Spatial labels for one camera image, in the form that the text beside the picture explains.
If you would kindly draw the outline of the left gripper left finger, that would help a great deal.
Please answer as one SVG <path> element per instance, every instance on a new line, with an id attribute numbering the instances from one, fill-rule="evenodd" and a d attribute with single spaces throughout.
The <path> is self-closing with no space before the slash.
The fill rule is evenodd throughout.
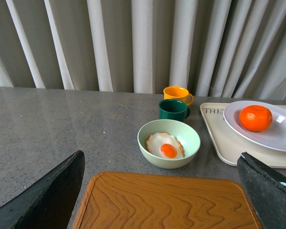
<path id="1" fill-rule="evenodd" d="M 0 207 L 0 229 L 65 229 L 78 198 L 85 155 L 66 160 Z"/>

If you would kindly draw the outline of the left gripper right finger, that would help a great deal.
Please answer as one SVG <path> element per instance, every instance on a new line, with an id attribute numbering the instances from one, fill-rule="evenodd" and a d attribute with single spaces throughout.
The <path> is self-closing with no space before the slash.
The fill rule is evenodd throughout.
<path id="1" fill-rule="evenodd" d="M 286 229 L 286 176 L 247 152 L 237 160 L 240 181 L 265 229 Z"/>

